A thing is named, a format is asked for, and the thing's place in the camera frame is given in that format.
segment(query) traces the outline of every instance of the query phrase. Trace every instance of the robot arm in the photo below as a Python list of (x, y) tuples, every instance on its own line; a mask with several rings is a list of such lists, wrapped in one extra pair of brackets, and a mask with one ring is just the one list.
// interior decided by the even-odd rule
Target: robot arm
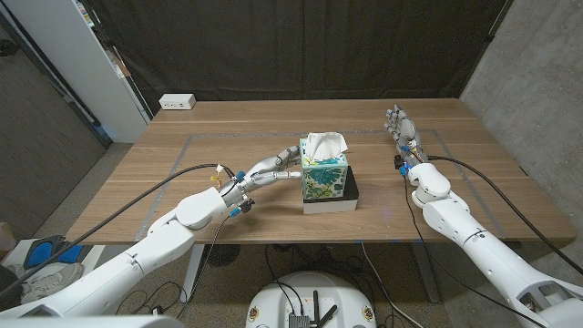
[[(397, 141), (395, 167), (417, 189), (414, 204), (425, 222), (455, 242), (502, 294), (509, 307), (546, 327), (579, 327), (583, 320), (583, 288), (550, 277), (531, 267), (471, 214), (437, 168), (427, 163), (413, 122), (395, 105), (387, 111), (385, 128)], [(525, 327), (537, 327), (520, 316)]]
[[(119, 298), (144, 276), (176, 260), (194, 244), (191, 230), (199, 230), (216, 218), (235, 216), (251, 209), (248, 193), (281, 179), (297, 179), (300, 172), (282, 172), (299, 162), (297, 146), (267, 158), (221, 189), (209, 188), (188, 196), (156, 220), (148, 236), (112, 260), (99, 266), (64, 290), (44, 299), (0, 313), (0, 319), (14, 319), (32, 313), (53, 316), (84, 316), (107, 312)], [(239, 204), (229, 212), (229, 207)]]

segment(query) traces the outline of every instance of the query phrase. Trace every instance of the black cable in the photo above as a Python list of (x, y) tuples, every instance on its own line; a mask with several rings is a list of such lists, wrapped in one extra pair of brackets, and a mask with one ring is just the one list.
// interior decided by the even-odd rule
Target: black cable
[[(167, 286), (167, 285), (169, 285), (169, 284), (171, 284), (172, 286), (170, 286), (170, 287), (166, 287), (166, 288), (162, 289), (163, 287), (165, 287), (165, 286)], [(169, 306), (167, 306), (167, 307), (165, 307), (165, 308), (162, 308), (164, 311), (166, 311), (166, 310), (167, 310), (167, 309), (169, 309), (169, 308), (170, 308), (172, 305), (174, 305), (174, 303), (176, 303), (176, 301), (177, 301), (177, 300), (179, 300), (179, 299), (180, 299), (180, 294), (181, 294), (182, 292), (184, 292), (184, 294), (186, 294), (186, 292), (184, 291), (184, 288), (180, 287), (180, 285), (178, 285), (178, 284), (177, 284), (177, 283), (175, 283), (175, 282), (164, 282), (164, 283), (163, 283), (163, 284), (161, 284), (161, 285), (160, 285), (160, 286), (159, 286), (159, 287), (158, 287), (158, 288), (157, 288), (157, 289), (156, 289), (156, 290), (155, 290), (155, 291), (154, 291), (154, 292), (153, 292), (153, 293), (152, 293), (152, 294), (151, 294), (149, 297), (148, 297), (148, 294), (146, 293), (146, 291), (144, 291), (144, 290), (137, 290), (137, 291), (131, 292), (131, 293), (130, 293), (128, 296), (126, 296), (126, 298), (124, 298), (124, 300), (123, 300), (123, 301), (121, 301), (121, 303), (119, 304), (118, 310), (116, 311), (116, 314), (118, 314), (118, 313), (119, 313), (119, 309), (121, 309), (121, 307), (123, 306), (124, 302), (125, 302), (125, 301), (126, 301), (126, 300), (127, 300), (127, 299), (128, 299), (130, 296), (131, 296), (131, 295), (133, 295), (134, 293), (137, 293), (137, 292), (143, 292), (143, 293), (146, 295), (146, 299), (145, 299), (145, 301), (144, 301), (144, 302), (142, 302), (142, 304), (141, 304), (141, 305), (140, 305), (138, 308), (136, 308), (135, 310), (131, 311), (131, 312), (130, 312), (131, 314), (136, 314), (136, 313), (138, 313), (138, 312), (139, 312), (141, 309), (143, 309), (143, 308), (145, 308), (145, 307), (148, 307), (148, 311), (149, 311), (149, 310), (151, 309), (151, 307), (147, 306), (147, 304), (148, 304), (148, 302), (149, 302), (149, 301), (152, 299), (152, 297), (154, 297), (154, 295), (158, 294), (158, 295), (157, 295), (157, 297), (156, 297), (156, 298), (154, 299), (154, 301), (153, 301), (153, 302), (155, 303), (155, 302), (156, 302), (156, 301), (159, 299), (159, 296), (160, 296), (160, 295), (161, 295), (163, 292), (165, 292), (165, 291), (169, 291), (169, 290), (171, 290), (171, 289), (174, 289), (174, 288), (176, 288), (176, 289), (179, 291), (179, 295), (178, 295), (178, 297), (177, 297), (177, 298), (176, 298), (176, 299), (175, 299), (175, 300), (172, 302), (172, 304), (171, 304), (171, 305), (169, 305)]]
[(223, 197), (225, 195), (227, 195), (228, 193), (230, 193), (231, 190), (233, 190), (235, 188), (235, 186), (237, 186), (239, 182), (233, 180), (233, 184), (230, 186), (229, 190), (225, 193), (221, 193), (220, 196)]
[(197, 280), (194, 282), (194, 286), (192, 286), (192, 290), (190, 291), (190, 297), (186, 301), (186, 303), (184, 305), (182, 305), (182, 309), (180, 310), (179, 315), (176, 316), (176, 319), (180, 318), (180, 316), (184, 313), (184, 310), (186, 310), (187, 305), (189, 305), (190, 302), (192, 302), (194, 292), (197, 290), (197, 286), (199, 285), (200, 278), (202, 278), (202, 274), (204, 273), (204, 270), (207, 267), (207, 262), (209, 261), (209, 256), (210, 256), (210, 253), (212, 252), (212, 248), (215, 246), (215, 242), (217, 241), (217, 237), (219, 237), (220, 228), (222, 228), (223, 224), (225, 224), (225, 222), (229, 218), (231, 218), (231, 216), (228, 216), (227, 218), (225, 218), (225, 220), (222, 221), (219, 228), (217, 229), (217, 233), (215, 233), (215, 237), (212, 239), (212, 244), (210, 245), (209, 252), (207, 253), (207, 257), (204, 259), (204, 263), (202, 263), (202, 269), (200, 269), (199, 278), (197, 278)]
[(125, 297), (125, 298), (124, 298), (124, 299), (121, 301), (121, 303), (119, 304), (118, 310), (116, 311), (116, 315), (118, 315), (118, 313), (119, 313), (119, 309), (121, 309), (121, 307), (123, 306), (124, 302), (126, 302), (126, 301), (128, 300), (128, 298), (129, 298), (129, 297), (131, 297), (131, 295), (133, 295), (133, 294), (135, 294), (135, 293), (137, 293), (137, 292), (143, 292), (143, 293), (144, 293), (144, 300), (145, 300), (145, 301), (144, 301), (144, 302), (142, 302), (142, 305), (141, 305), (140, 307), (142, 307), (142, 306), (144, 306), (144, 304), (146, 304), (146, 301), (147, 301), (147, 299), (148, 299), (148, 293), (147, 293), (146, 291), (144, 291), (144, 290), (137, 290), (137, 291), (131, 292), (131, 293), (130, 293), (128, 296), (126, 296), (126, 297)]
[(301, 315), (303, 315), (303, 305), (302, 305), (302, 299), (300, 298), (300, 295), (298, 294), (298, 292), (296, 292), (296, 291), (295, 291), (295, 289), (293, 289), (293, 287), (291, 287), (289, 284), (287, 284), (287, 283), (285, 283), (285, 282), (270, 282), (270, 283), (277, 283), (277, 284), (279, 284), (279, 285), (283, 285), (283, 286), (285, 286), (285, 287), (287, 287), (287, 288), (291, 289), (291, 291), (292, 291), (293, 293), (295, 293), (295, 296), (296, 296), (296, 297), (298, 298), (298, 300), (300, 301), (300, 306), (301, 306), (300, 313), (301, 313)]
[(387, 316), (386, 316), (386, 318), (384, 318), (384, 322), (383, 322), (383, 323), (381, 323), (381, 324), (379, 324), (379, 325), (377, 325), (377, 326), (376, 326), (376, 328), (388, 328), (388, 327), (386, 326), (386, 321), (387, 321), (387, 320), (389, 320), (389, 318), (392, 318), (392, 321), (391, 321), (391, 328), (394, 328), (394, 318), (397, 318), (397, 319), (399, 319), (399, 321), (401, 322), (401, 325), (402, 325), (403, 327), (405, 327), (403, 319), (401, 319), (401, 317), (397, 316), (396, 314), (394, 314), (394, 313), (391, 313), (391, 314), (387, 315)]
[[(295, 315), (295, 310), (293, 309), (293, 303), (292, 303), (292, 300), (290, 300), (290, 296), (288, 296), (288, 293), (287, 293), (287, 292), (285, 292), (285, 291), (283, 290), (283, 287), (281, 287), (281, 282), (279, 282), (279, 281), (277, 280), (277, 277), (275, 277), (275, 273), (273, 273), (273, 269), (271, 268), (271, 265), (270, 265), (270, 258), (267, 256), (267, 247), (268, 247), (268, 246), (269, 246), (269, 244), (265, 245), (265, 262), (267, 262), (267, 267), (270, 269), (270, 273), (271, 273), (271, 277), (272, 277), (272, 279), (275, 281), (275, 283), (277, 283), (277, 284), (278, 284), (278, 286), (280, 286), (280, 289), (281, 289), (281, 291), (282, 291), (282, 292), (285, 294), (285, 297), (288, 299), (288, 302), (290, 303), (290, 306), (291, 306), (291, 313), (292, 313), (293, 315)], [(301, 308), (302, 308), (302, 309), (301, 309), (301, 315), (303, 315), (303, 305), (302, 305), (302, 299), (300, 299), (300, 306), (301, 306)]]
[(203, 168), (216, 168), (219, 164), (201, 164), (201, 165), (197, 165), (197, 166), (193, 166), (187, 169), (183, 169), (181, 171), (178, 171), (170, 176), (168, 176), (167, 178), (165, 178), (164, 180), (162, 180), (161, 182), (159, 182), (158, 184), (156, 184), (154, 187), (150, 188), (149, 190), (146, 190), (144, 193), (142, 193), (141, 195), (137, 196), (135, 199), (133, 199), (131, 202), (129, 202), (128, 204), (124, 205), (121, 209), (117, 210), (115, 213), (111, 214), (107, 219), (101, 221), (101, 223), (99, 223), (97, 226), (93, 227), (91, 230), (87, 231), (86, 233), (84, 233), (81, 237), (75, 239), (74, 241), (71, 241), (67, 246), (63, 247), (61, 250), (57, 251), (53, 256), (51, 256), (50, 258), (48, 258), (48, 260), (42, 262), (41, 264), (37, 265), (34, 269), (30, 270), (29, 272), (25, 273), (24, 276), (20, 277), (17, 281), (13, 282), (12, 284), (10, 284), (10, 286), (8, 286), (7, 288), (5, 288), (3, 291), (0, 292), (0, 300), (4, 297), (6, 297), (6, 295), (13, 290), (14, 288), (20, 286), (23, 282), (25, 282), (28, 278), (32, 277), (35, 273), (39, 272), (41, 269), (43, 269), (46, 265), (48, 265), (49, 263), (52, 263), (53, 261), (57, 260), (59, 256), (61, 256), (64, 252), (70, 250), (71, 248), (73, 248), (74, 246), (76, 246), (77, 244), (79, 244), (81, 241), (84, 241), (87, 237), (89, 237), (90, 235), (92, 235), (93, 233), (95, 233), (96, 231), (98, 231), (99, 229), (103, 228), (103, 226), (105, 226), (106, 224), (110, 223), (112, 220), (114, 220), (119, 214), (123, 213), (125, 210), (129, 209), (132, 205), (134, 205), (135, 203), (137, 203), (138, 201), (142, 200), (144, 197), (148, 196), (152, 191), (162, 187), (163, 185), (165, 185), (166, 183), (168, 183), (169, 181), (171, 181), (172, 179), (175, 179), (177, 176), (182, 175), (186, 172), (195, 170), (195, 169), (203, 169)]
[(404, 181), (404, 196), (405, 196), (405, 200), (407, 201), (407, 206), (409, 207), (409, 211), (411, 211), (411, 216), (413, 217), (413, 225), (415, 226), (415, 229), (417, 230), (417, 234), (419, 234), (419, 238), (421, 239), (421, 242), (424, 245), (425, 251), (427, 252), (427, 255), (429, 255), (429, 257), (431, 257), (431, 259), (445, 272), (447, 273), (448, 276), (450, 276), (453, 280), (455, 280), (456, 282), (458, 282), (459, 284), (461, 284), (462, 286), (466, 287), (468, 290), (482, 296), (483, 298), (489, 300), (490, 302), (499, 305), (507, 310), (509, 310), (510, 312), (516, 314), (516, 315), (520, 315), (521, 317), (529, 320), (530, 322), (536, 324), (539, 327), (545, 327), (544, 324), (539, 323), (538, 321), (529, 318), (527, 316), (525, 316), (524, 314), (516, 311), (515, 309), (508, 307), (506, 305), (504, 305), (501, 302), (498, 302), (484, 294), (482, 294), (481, 292), (475, 290), (474, 288), (470, 287), (469, 285), (467, 285), (466, 283), (462, 282), (461, 280), (457, 279), (452, 273), (450, 273), (439, 261), (437, 261), (437, 259), (434, 257), (434, 255), (429, 251), (429, 248), (427, 247), (427, 244), (425, 243), (425, 239), (423, 238), (423, 236), (421, 235), (421, 232), (419, 231), (419, 228), (417, 227), (417, 222), (415, 222), (415, 215), (413, 213), (413, 209), (411, 208), (411, 204), (409, 203), (409, 191), (407, 191), (407, 178), (403, 177), (403, 181)]
[(542, 232), (540, 232), (527, 219), (527, 217), (525, 217), (524, 214), (522, 214), (522, 212), (517, 209), (517, 207), (512, 203), (512, 201), (510, 201), (508, 199), (508, 197), (504, 194), (504, 192), (502, 192), (502, 190), (500, 190), (500, 188), (494, 182), (492, 182), (492, 180), (490, 180), (486, 175), (484, 175), (482, 172), (478, 171), (477, 169), (472, 168), (471, 166), (469, 166), (468, 164), (465, 164), (461, 160), (450, 159), (450, 158), (441, 157), (441, 156), (428, 156), (427, 158), (430, 160), (435, 160), (435, 159), (449, 160), (451, 162), (454, 162), (455, 164), (459, 164), (459, 165), (465, 167), (466, 169), (471, 170), (472, 172), (477, 174), (480, 178), (484, 179), (484, 181), (487, 182), (490, 185), (490, 187), (492, 187), (498, 193), (498, 195), (500, 195), (500, 197), (502, 197), (502, 199), (506, 202), (506, 204), (508, 204), (508, 206), (510, 206), (510, 208), (514, 211), (514, 213), (516, 213), (518, 215), (518, 217), (520, 219), (522, 219), (522, 221), (528, 226), (528, 228), (530, 228), (530, 230), (532, 230), (538, 236), (538, 238), (540, 238), (542, 241), (544, 241), (545, 244), (548, 247), (550, 247), (550, 249), (553, 250), (554, 253), (556, 253), (558, 256), (560, 256), (561, 259), (565, 260), (571, 267), (573, 267), (573, 269), (575, 269), (579, 273), (583, 274), (583, 269), (580, 266), (578, 266), (575, 262), (573, 262), (571, 259), (569, 259), (569, 257), (567, 255), (565, 255), (557, 246), (555, 246), (555, 244), (553, 244), (549, 239), (547, 239), (547, 237), (545, 237), (545, 235), (542, 234)]

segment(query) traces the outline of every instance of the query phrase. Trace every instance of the floral tissue box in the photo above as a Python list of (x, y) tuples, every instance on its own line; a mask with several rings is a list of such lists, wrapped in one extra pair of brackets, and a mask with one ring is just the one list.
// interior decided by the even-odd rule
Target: floral tissue box
[(300, 139), (302, 152), (302, 195), (305, 200), (342, 197), (348, 161), (341, 154), (333, 159), (310, 160), (305, 155), (306, 139)]

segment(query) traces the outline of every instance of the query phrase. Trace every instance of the table leg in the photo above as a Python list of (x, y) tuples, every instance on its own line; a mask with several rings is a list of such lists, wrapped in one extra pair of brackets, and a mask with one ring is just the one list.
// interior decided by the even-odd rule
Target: table leg
[(415, 263), (417, 263), (417, 269), (421, 274), (421, 280), (425, 287), (427, 300), (432, 303), (440, 302), (441, 296), (439, 290), (437, 290), (434, 270), (429, 261), (429, 256), (427, 256), (425, 246), (421, 242), (413, 242), (411, 243), (411, 251), (413, 252)]
[(184, 277), (184, 283), (182, 283), (182, 287), (187, 294), (182, 292), (180, 294), (180, 301), (182, 303), (186, 303), (189, 301), (190, 292), (192, 291), (192, 287), (194, 286), (194, 282), (199, 275), (199, 266), (200, 260), (202, 259), (202, 252), (204, 251), (204, 244), (194, 244), (192, 246), (192, 253), (190, 254), (190, 261), (189, 267), (186, 270), (186, 276)]

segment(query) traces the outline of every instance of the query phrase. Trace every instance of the white power strip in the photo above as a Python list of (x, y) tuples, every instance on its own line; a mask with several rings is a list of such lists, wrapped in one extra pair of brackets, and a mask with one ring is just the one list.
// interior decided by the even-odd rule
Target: white power strip
[(193, 94), (164, 94), (159, 100), (163, 109), (192, 109), (196, 102)]

